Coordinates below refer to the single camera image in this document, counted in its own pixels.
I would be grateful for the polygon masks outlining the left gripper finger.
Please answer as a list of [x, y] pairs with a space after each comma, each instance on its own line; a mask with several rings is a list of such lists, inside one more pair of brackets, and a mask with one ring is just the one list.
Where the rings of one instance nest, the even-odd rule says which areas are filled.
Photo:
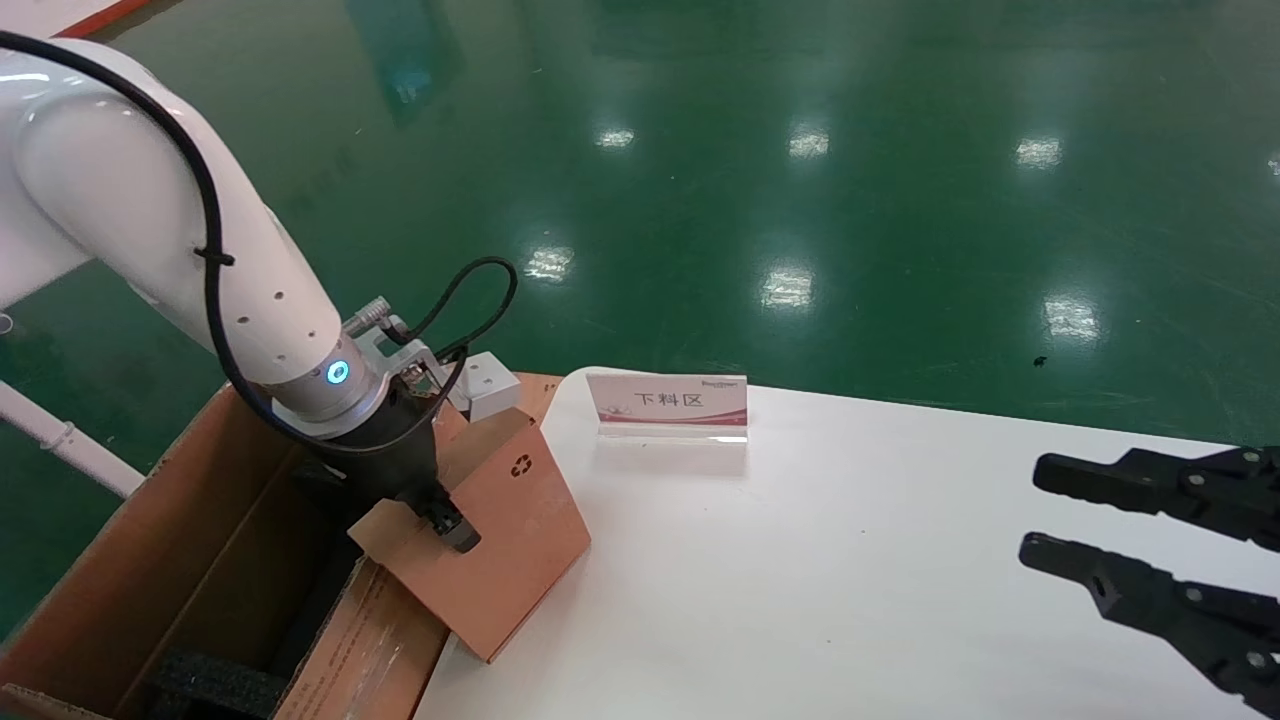
[[415, 500], [415, 512], [457, 553], [468, 553], [481, 536], [457, 507], [448, 491], [431, 489]]

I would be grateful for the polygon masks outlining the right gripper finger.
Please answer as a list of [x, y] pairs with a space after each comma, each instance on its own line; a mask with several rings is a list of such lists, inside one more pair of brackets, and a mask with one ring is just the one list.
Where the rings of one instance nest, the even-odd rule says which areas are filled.
[[1279, 716], [1279, 605], [1271, 596], [1176, 579], [1137, 559], [1038, 532], [1019, 561], [1082, 585], [1105, 620], [1170, 644], [1216, 689]]
[[1203, 457], [1132, 448], [1111, 464], [1038, 457], [1032, 482], [1052, 495], [1178, 521], [1279, 551], [1277, 447], [1235, 447]]

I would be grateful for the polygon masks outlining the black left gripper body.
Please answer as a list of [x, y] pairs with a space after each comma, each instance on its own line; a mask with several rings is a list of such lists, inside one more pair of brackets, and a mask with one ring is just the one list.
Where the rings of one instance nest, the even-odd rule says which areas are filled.
[[358, 456], [316, 454], [305, 462], [305, 497], [334, 520], [357, 521], [389, 500], [430, 521], [449, 521], [451, 497], [440, 482], [434, 430], [439, 398], [392, 386], [367, 421], [333, 441], [385, 448]]

